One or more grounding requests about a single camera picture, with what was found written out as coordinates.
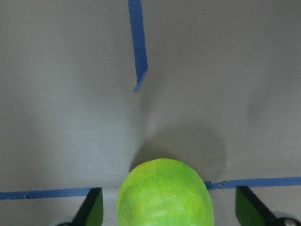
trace gray surface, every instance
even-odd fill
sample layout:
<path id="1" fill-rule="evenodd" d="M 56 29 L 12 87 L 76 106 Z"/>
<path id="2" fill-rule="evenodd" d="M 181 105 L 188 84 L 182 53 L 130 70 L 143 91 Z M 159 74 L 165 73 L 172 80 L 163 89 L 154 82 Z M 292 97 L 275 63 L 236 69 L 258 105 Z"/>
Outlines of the gray surface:
<path id="1" fill-rule="evenodd" d="M 156 157 L 213 182 L 300 176 L 301 2 L 153 0 L 143 10 L 149 71 L 135 94 L 127 1 L 0 1 L 1 192 L 119 186 Z M 296 198 L 266 191 L 275 206 L 276 194 Z M 228 193 L 212 193 L 223 225 Z M 19 213 L 1 224 L 48 202 L 1 201 Z M 56 205 L 32 223 L 60 217 Z"/>
<path id="2" fill-rule="evenodd" d="M 299 186 L 252 190 L 278 217 L 289 215 L 301 219 L 301 202 L 299 199 L 301 189 Z M 102 226 L 117 226 L 116 195 L 116 188 L 105 188 L 103 191 L 104 220 Z M 234 209 L 235 190 L 210 191 L 210 195 L 213 202 L 215 225 L 238 226 Z M 83 197 L 78 197 L 1 201 L 0 223 L 9 226 L 53 226 L 54 223 L 62 220 L 72 219 L 83 199 Z"/>
<path id="3" fill-rule="evenodd" d="M 118 186 L 141 140 L 127 3 L 0 10 L 0 190 Z"/>

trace green melon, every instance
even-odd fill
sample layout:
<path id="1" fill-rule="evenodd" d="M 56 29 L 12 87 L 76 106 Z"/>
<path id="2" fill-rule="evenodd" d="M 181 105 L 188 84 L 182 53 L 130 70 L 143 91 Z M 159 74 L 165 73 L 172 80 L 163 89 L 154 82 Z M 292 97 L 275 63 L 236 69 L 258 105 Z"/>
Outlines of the green melon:
<path id="1" fill-rule="evenodd" d="M 188 165 L 155 159 L 134 168 L 117 197 L 118 226 L 214 226 L 209 192 Z"/>

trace blue tape line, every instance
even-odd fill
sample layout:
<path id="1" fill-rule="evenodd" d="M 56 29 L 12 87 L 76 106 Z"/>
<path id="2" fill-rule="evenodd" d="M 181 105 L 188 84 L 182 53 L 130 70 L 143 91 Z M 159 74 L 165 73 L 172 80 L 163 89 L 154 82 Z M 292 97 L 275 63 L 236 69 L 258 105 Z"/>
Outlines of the blue tape line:
<path id="1" fill-rule="evenodd" d="M 128 9 L 131 20 L 137 74 L 137 86 L 135 92 L 138 92 L 148 68 L 141 0 L 128 0 Z"/>
<path id="2" fill-rule="evenodd" d="M 59 189 L 59 190 L 28 191 L 28 192 L 2 192 L 0 193 L 0 200 L 79 197 L 79 196 L 87 196 L 89 191 L 90 188 Z"/>
<path id="3" fill-rule="evenodd" d="M 298 186 L 301 185 L 301 177 L 291 178 L 263 178 L 263 179 L 245 179 L 229 180 L 220 183 L 205 182 L 208 190 L 233 189 L 236 186 L 248 187 L 280 187 L 280 186 Z"/>
<path id="4" fill-rule="evenodd" d="M 236 186 L 248 186 L 248 187 L 300 186 L 301 177 L 229 180 L 220 183 L 212 183 L 211 181 L 205 181 L 204 183 L 208 190 L 234 189 L 236 188 Z M 89 191 L 90 188 L 59 189 L 59 190 L 28 191 L 28 192 L 2 192 L 0 193 L 0 200 L 79 197 L 79 196 L 87 196 Z"/>

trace blue painter's tape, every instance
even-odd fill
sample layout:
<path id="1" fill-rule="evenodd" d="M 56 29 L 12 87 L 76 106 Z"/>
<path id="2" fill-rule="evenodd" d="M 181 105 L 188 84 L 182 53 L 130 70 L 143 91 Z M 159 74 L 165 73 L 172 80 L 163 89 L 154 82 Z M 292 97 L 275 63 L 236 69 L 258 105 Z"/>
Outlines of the blue painter's tape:
<path id="1" fill-rule="evenodd" d="M 138 92 L 148 68 L 141 0 L 128 0 L 128 9 L 131 20 L 137 74 L 137 86 L 135 92 Z"/>
<path id="2" fill-rule="evenodd" d="M 211 181 L 205 181 L 204 183 L 208 190 L 234 189 L 236 188 L 236 186 L 248 186 L 248 187 L 300 186 L 301 177 L 229 180 L 220 183 L 212 183 Z M 79 197 L 79 196 L 86 196 L 89 193 L 89 191 L 90 188 L 60 189 L 60 190 L 48 190 L 48 191 L 28 191 L 28 192 L 2 192 L 0 193 L 0 200 Z"/>
<path id="3" fill-rule="evenodd" d="M 236 186 L 248 187 L 280 187 L 280 186 L 298 186 L 301 185 L 301 177 L 291 178 L 262 178 L 262 179 L 244 179 L 229 180 L 212 184 L 211 189 L 233 189 Z"/>
<path id="4" fill-rule="evenodd" d="M 79 197 L 79 196 L 86 196 L 89 193 L 89 191 L 90 188 L 59 189 L 59 190 L 28 191 L 28 192 L 2 192 L 0 193 L 0 200 Z"/>

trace green fruit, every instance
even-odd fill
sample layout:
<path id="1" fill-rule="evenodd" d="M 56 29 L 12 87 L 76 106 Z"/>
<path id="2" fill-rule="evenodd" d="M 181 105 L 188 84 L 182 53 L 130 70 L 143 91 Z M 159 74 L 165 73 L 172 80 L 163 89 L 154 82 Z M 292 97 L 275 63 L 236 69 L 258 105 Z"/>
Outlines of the green fruit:
<path id="1" fill-rule="evenodd" d="M 210 195 L 200 176 L 173 159 L 133 169 L 117 197 L 118 226 L 214 226 Z"/>

